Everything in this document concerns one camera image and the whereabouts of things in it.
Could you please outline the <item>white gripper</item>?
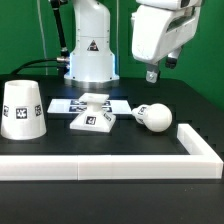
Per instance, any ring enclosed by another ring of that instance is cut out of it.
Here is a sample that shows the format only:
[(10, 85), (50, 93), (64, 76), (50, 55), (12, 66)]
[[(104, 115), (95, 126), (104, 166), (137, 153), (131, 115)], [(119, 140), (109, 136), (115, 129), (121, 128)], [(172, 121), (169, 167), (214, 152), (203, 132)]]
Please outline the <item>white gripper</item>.
[(174, 69), (181, 46), (191, 40), (197, 29), (202, 0), (136, 0), (139, 7), (132, 14), (132, 54), (146, 65), (146, 80), (156, 83), (159, 65)]

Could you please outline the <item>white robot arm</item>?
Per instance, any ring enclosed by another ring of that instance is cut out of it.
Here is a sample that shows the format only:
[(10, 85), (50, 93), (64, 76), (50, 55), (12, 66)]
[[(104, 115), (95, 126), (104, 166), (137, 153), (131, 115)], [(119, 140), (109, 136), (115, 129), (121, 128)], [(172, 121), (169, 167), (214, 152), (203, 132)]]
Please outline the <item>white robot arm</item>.
[[(135, 0), (131, 16), (131, 52), (146, 64), (146, 80), (159, 77), (159, 62), (176, 66), (183, 45), (198, 26), (203, 0)], [(116, 59), (110, 49), (110, 12), (97, 0), (73, 0), (76, 44), (69, 56), (65, 82), (84, 88), (101, 88), (118, 82)]]

